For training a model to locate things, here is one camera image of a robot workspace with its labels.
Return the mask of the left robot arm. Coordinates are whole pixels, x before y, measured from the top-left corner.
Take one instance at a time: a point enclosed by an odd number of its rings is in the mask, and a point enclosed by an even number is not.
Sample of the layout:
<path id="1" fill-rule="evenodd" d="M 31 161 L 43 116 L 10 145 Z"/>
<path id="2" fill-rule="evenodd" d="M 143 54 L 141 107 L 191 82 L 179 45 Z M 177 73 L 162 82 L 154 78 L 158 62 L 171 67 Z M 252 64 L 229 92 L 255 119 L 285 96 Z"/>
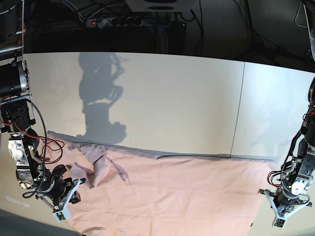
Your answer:
<path id="1" fill-rule="evenodd" d="M 284 228 L 287 220 L 304 207 L 311 207 L 307 194 L 315 181 L 315 82 L 308 91 L 308 111 L 303 116 L 300 130 L 293 137 L 288 154 L 279 171 L 267 176 L 269 185 L 276 187 L 272 192 L 259 189 L 275 213 L 273 226 Z"/>

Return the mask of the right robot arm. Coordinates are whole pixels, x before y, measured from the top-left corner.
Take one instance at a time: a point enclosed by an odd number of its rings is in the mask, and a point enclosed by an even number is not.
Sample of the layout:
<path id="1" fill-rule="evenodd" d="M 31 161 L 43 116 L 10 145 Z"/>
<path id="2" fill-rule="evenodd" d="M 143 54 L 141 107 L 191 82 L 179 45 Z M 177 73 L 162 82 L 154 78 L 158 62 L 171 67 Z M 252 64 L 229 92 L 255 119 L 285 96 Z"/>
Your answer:
<path id="1" fill-rule="evenodd" d="M 23 198 L 41 199 L 57 221 L 68 220 L 67 206 L 80 202 L 77 189 L 84 180 L 64 178 L 65 165 L 57 165 L 52 171 L 46 168 L 52 140 L 32 129 L 35 119 L 29 109 L 38 108 L 31 100 L 28 69 L 24 61 L 14 59 L 0 67 L 0 131 L 10 135 L 8 150 L 15 161 L 18 184 L 26 190 Z"/>

